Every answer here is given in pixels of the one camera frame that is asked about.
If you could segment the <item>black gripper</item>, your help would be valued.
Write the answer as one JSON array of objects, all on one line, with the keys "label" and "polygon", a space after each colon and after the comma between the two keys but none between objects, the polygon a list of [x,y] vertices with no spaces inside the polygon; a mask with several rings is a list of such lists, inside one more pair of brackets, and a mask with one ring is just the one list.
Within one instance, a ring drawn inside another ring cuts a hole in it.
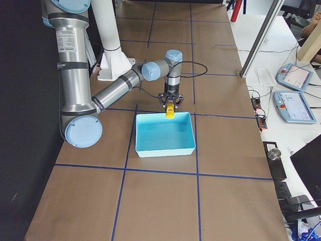
[{"label": "black gripper", "polygon": [[167,104],[169,101],[173,102],[175,108],[180,107],[184,101],[184,96],[179,93],[159,93],[157,98],[164,109],[167,108]]}]

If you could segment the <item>person forearm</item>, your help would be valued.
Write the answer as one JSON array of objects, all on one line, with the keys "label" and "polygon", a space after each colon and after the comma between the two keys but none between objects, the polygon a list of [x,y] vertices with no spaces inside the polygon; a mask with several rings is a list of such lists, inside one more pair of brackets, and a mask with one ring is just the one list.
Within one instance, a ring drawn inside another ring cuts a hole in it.
[{"label": "person forearm", "polygon": [[303,28],[300,38],[308,38],[310,34],[313,32],[313,30],[315,29],[315,27],[320,23],[320,20],[321,20],[321,13],[319,11],[314,14],[310,24],[305,28]]}]

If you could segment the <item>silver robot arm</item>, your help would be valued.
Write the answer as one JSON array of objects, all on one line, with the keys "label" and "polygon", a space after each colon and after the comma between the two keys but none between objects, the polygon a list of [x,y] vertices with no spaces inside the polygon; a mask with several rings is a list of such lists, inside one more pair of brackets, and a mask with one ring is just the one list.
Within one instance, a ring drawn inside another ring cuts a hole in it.
[{"label": "silver robot arm", "polygon": [[[89,66],[94,53],[87,28],[88,9],[93,10],[102,43],[102,60],[98,80],[109,85],[91,94]],[[184,97],[179,94],[183,55],[168,50],[160,60],[136,63],[123,53],[111,1],[42,1],[43,22],[56,31],[60,72],[65,103],[60,111],[62,135],[71,145],[87,148],[96,144],[103,127],[98,115],[118,101],[143,80],[165,79],[164,92],[158,99],[166,113],[179,107]]]}]

